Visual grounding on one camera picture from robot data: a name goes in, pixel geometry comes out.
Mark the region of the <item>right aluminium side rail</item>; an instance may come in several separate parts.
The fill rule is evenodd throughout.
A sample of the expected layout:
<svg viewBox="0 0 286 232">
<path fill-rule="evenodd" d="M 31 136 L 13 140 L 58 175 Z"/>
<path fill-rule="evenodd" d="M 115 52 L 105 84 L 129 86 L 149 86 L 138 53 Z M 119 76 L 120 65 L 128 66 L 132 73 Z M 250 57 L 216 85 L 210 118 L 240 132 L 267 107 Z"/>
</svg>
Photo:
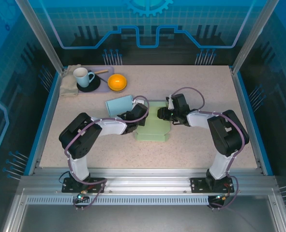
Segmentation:
<svg viewBox="0 0 286 232">
<path fill-rule="evenodd" d="M 251 146 L 251 149 L 252 149 L 255 161 L 256 161 L 257 169 L 259 169 L 262 175 L 267 175 L 264 160 L 262 159 L 261 148 L 257 140 L 255 128 L 253 126 L 250 111 L 249 111 L 249 108 L 246 102 L 246 97 L 242 90 L 242 85 L 240 83 L 238 76 L 233 73 L 231 66 L 229 66 L 229 70 L 232 76 L 232 81 L 235 87 L 235 91 L 237 93 L 241 112 L 244 118 L 245 129 L 247 130 L 247 133 L 249 135 L 249 145 Z"/>
</svg>

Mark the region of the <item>white mug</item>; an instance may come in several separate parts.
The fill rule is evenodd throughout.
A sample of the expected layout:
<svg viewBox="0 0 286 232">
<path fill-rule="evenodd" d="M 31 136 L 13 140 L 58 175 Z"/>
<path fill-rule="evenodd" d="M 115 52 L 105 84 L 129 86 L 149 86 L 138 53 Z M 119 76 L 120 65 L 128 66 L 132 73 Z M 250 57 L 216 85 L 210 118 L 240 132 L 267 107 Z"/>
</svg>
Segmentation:
<svg viewBox="0 0 286 232">
<path fill-rule="evenodd" d="M 95 78 L 95 73 L 89 72 L 83 67 L 76 68 L 73 75 L 76 78 L 77 84 L 81 87 L 88 87 Z"/>
</svg>

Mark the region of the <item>lavender plastic tray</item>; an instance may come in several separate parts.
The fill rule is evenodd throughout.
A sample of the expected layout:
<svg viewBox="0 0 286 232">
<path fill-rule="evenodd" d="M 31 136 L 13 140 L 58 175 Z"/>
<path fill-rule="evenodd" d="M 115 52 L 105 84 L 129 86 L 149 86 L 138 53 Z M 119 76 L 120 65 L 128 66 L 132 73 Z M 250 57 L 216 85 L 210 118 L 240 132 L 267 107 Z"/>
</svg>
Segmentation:
<svg viewBox="0 0 286 232">
<path fill-rule="evenodd" d="M 101 78 L 108 80 L 108 78 L 114 74 L 114 68 L 112 66 L 82 66 L 83 68 L 86 68 L 89 72 L 94 72 L 94 71 L 99 71 L 99 70 L 105 70 L 108 69 L 108 72 L 106 73 L 102 73 L 102 74 L 97 74 L 98 76 L 100 76 Z M 103 82 L 101 80 L 101 84 L 99 86 L 99 88 L 95 91 L 93 91 L 93 93 L 104 93 L 104 92 L 109 92 L 110 88 L 108 87 L 108 84 Z"/>
</svg>

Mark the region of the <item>beige folded cloth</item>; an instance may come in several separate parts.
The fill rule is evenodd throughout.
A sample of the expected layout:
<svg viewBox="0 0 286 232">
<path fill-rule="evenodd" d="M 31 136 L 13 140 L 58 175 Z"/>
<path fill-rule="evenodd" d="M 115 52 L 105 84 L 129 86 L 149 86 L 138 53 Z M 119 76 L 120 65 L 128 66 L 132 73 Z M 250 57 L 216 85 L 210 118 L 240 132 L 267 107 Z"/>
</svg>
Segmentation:
<svg viewBox="0 0 286 232">
<path fill-rule="evenodd" d="M 74 76 L 74 71 L 80 68 L 81 64 L 69 65 L 62 78 L 60 85 L 60 96 L 61 97 L 75 97 L 78 95 L 77 81 Z"/>
</svg>

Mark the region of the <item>light green paper box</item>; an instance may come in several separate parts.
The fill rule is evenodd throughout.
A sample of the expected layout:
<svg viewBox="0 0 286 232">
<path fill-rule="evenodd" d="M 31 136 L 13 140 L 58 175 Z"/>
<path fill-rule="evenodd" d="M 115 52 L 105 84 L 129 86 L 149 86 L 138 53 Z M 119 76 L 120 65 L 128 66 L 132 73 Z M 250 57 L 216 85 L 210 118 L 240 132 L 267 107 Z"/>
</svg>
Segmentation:
<svg viewBox="0 0 286 232">
<path fill-rule="evenodd" d="M 144 126 L 135 130 L 135 139 L 144 142 L 166 142 L 169 137 L 171 125 L 169 121 L 159 119 L 157 112 L 160 108 L 167 107 L 165 101 L 151 101 L 149 114 Z"/>
</svg>

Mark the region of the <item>light blue paper box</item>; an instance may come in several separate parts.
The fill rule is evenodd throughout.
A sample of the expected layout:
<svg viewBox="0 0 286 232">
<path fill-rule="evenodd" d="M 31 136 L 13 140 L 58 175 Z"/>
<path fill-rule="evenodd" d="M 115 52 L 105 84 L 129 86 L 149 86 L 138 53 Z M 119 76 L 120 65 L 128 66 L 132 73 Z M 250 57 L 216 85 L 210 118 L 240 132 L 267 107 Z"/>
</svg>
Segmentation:
<svg viewBox="0 0 286 232">
<path fill-rule="evenodd" d="M 105 104 L 109 117 L 115 117 L 127 111 L 131 111 L 133 106 L 132 100 L 133 97 L 131 95 L 127 95 L 124 97 L 106 101 Z"/>
</svg>

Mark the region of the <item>aluminium frame post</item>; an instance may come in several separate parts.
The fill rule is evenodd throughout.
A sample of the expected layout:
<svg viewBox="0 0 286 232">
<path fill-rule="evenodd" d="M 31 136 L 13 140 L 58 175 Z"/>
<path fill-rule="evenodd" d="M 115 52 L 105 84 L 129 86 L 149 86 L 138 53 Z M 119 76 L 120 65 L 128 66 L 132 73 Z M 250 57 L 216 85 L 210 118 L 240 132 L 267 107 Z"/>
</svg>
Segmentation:
<svg viewBox="0 0 286 232">
<path fill-rule="evenodd" d="M 244 45 L 242 46 L 239 54 L 237 55 L 235 62 L 233 63 L 233 66 L 231 68 L 231 73 L 233 75 L 237 75 L 238 71 L 240 70 L 241 66 L 243 65 L 247 56 L 249 55 L 252 47 L 257 41 L 259 35 L 262 33 L 267 21 L 269 20 L 278 2 L 279 0 L 267 0 L 266 1 Z"/>
<path fill-rule="evenodd" d="M 59 59 L 52 43 L 50 42 L 29 1 L 15 0 L 15 2 L 19 6 L 22 14 L 27 20 L 29 26 L 31 27 L 32 31 L 34 32 L 35 36 L 37 37 L 38 41 L 40 42 L 42 48 L 44 49 L 46 55 L 50 59 L 56 71 L 58 72 L 58 74 L 63 74 L 64 68 L 61 63 L 61 60 Z"/>
</svg>

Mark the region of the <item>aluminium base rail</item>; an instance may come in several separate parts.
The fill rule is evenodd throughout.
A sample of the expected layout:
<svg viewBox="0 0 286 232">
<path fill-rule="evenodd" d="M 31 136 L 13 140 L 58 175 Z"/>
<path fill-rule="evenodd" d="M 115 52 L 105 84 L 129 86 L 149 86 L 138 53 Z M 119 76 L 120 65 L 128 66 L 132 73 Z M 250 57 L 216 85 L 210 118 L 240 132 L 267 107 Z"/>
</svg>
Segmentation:
<svg viewBox="0 0 286 232">
<path fill-rule="evenodd" d="M 18 195 L 59 195 L 58 181 L 64 168 L 36 168 L 34 175 L 23 176 Z M 112 169 L 90 168 L 92 177 L 107 179 L 105 195 L 190 195 L 190 178 L 205 177 L 206 169 Z M 278 195 L 276 178 L 257 169 L 232 169 L 237 178 L 234 188 L 240 196 Z"/>
</svg>

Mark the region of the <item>left aluminium frame post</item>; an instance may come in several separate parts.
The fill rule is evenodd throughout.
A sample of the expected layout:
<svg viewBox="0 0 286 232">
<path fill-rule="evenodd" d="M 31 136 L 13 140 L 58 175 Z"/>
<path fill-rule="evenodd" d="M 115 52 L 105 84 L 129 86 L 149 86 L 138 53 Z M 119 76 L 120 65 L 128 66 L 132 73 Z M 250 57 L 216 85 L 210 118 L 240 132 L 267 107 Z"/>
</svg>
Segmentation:
<svg viewBox="0 0 286 232">
<path fill-rule="evenodd" d="M 50 42 L 29 1 L 15 0 L 15 2 L 19 6 L 22 14 L 27 20 L 29 26 L 31 27 L 32 31 L 34 32 L 35 36 L 37 37 L 38 41 L 40 42 L 42 48 L 44 49 L 46 55 L 50 59 L 56 71 L 58 72 L 58 74 L 63 74 L 64 68 L 61 63 L 61 60 L 59 59 L 52 43 Z"/>
</svg>

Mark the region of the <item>left aluminium side rail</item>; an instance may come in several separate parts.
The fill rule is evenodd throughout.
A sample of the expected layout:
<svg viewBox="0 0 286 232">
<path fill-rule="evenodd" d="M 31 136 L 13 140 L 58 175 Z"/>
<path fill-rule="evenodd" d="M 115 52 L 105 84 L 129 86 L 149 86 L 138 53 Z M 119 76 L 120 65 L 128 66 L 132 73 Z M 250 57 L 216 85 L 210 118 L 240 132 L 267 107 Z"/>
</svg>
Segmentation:
<svg viewBox="0 0 286 232">
<path fill-rule="evenodd" d="M 37 160 L 43 153 L 47 136 L 49 133 L 50 125 L 53 119 L 53 115 L 57 106 L 60 84 L 62 75 L 56 73 L 49 95 L 46 100 L 44 111 L 38 126 L 37 133 L 30 151 L 29 159 L 24 171 L 24 175 L 32 175 L 36 167 Z"/>
</svg>

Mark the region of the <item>orange bowl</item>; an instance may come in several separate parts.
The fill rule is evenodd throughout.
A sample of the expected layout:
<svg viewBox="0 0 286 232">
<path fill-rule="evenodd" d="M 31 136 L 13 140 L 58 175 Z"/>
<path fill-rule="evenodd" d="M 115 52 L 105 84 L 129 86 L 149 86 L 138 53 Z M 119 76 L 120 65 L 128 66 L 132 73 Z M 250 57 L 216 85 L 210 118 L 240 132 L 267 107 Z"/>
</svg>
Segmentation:
<svg viewBox="0 0 286 232">
<path fill-rule="evenodd" d="M 113 74 L 108 78 L 108 87 L 115 92 L 122 91 L 127 86 L 127 79 L 121 74 Z"/>
</svg>

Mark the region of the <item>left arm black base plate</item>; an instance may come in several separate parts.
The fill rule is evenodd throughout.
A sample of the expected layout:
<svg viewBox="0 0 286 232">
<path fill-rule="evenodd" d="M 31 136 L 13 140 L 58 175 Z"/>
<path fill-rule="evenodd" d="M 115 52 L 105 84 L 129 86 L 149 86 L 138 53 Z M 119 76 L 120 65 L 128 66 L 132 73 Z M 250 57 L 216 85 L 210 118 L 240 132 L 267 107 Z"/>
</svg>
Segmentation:
<svg viewBox="0 0 286 232">
<path fill-rule="evenodd" d="M 77 182 L 72 177 L 67 177 L 63 180 L 63 186 L 61 191 L 62 193 L 81 193 L 85 190 L 87 193 L 103 193 L 104 189 L 101 190 L 103 186 L 103 183 L 97 185 L 85 185 L 80 182 Z"/>
</svg>

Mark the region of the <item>right aluminium frame post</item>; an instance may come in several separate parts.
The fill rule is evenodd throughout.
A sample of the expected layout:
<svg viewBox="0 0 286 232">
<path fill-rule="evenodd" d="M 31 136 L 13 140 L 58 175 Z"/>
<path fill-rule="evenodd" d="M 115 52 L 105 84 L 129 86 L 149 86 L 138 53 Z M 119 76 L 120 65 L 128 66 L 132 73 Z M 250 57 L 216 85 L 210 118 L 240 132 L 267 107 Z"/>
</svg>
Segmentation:
<svg viewBox="0 0 286 232">
<path fill-rule="evenodd" d="M 247 56 L 249 55 L 252 47 L 257 41 L 259 35 L 262 33 L 267 21 L 269 20 L 278 2 L 279 0 L 267 0 L 266 1 L 244 45 L 242 46 L 239 54 L 237 55 L 235 62 L 233 63 L 233 66 L 231 68 L 231 73 L 233 75 L 237 75 L 238 71 L 240 70 L 241 66 L 243 65 Z"/>
</svg>

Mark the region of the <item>black round saucer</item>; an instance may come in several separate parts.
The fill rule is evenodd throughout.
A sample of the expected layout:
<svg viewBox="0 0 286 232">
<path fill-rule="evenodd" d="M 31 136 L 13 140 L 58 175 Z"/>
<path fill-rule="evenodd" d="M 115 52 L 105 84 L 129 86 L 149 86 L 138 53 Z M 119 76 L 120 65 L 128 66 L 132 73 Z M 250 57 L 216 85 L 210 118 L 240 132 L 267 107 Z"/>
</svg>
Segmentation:
<svg viewBox="0 0 286 232">
<path fill-rule="evenodd" d="M 89 85 L 87 87 L 81 87 L 79 84 L 76 84 L 79 91 L 81 91 L 81 92 L 93 92 L 99 88 L 99 86 L 101 84 L 101 79 L 98 75 L 95 75 L 93 78 L 93 74 L 90 74 L 89 79 L 91 80 L 91 82 L 89 83 Z"/>
</svg>

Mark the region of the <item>aluminium side rail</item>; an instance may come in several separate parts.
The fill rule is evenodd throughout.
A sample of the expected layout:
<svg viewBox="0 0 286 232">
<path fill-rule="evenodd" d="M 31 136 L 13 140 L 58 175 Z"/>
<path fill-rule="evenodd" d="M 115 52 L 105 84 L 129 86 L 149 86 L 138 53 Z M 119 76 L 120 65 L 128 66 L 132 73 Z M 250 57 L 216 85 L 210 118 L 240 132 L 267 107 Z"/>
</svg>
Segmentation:
<svg viewBox="0 0 286 232">
<path fill-rule="evenodd" d="M 49 95 L 46 100 L 44 111 L 38 126 L 37 133 L 30 151 L 29 159 L 24 171 L 24 175 L 32 175 L 36 167 L 37 160 L 43 153 L 47 136 L 49 133 L 50 125 L 53 119 L 53 115 L 57 106 L 60 84 L 62 75 L 56 73 Z"/>
<path fill-rule="evenodd" d="M 237 93 L 241 112 L 244 118 L 245 129 L 247 130 L 247 133 L 249 135 L 249 145 L 251 146 L 251 149 L 252 149 L 255 161 L 256 161 L 257 169 L 259 169 L 262 175 L 267 175 L 264 160 L 262 159 L 261 148 L 257 140 L 255 128 L 253 126 L 250 111 L 249 111 L 249 108 L 246 102 L 246 97 L 242 90 L 242 85 L 240 83 L 238 76 L 233 73 L 231 66 L 229 66 L 229 70 L 232 76 L 232 81 L 235 87 L 235 91 Z"/>
</svg>

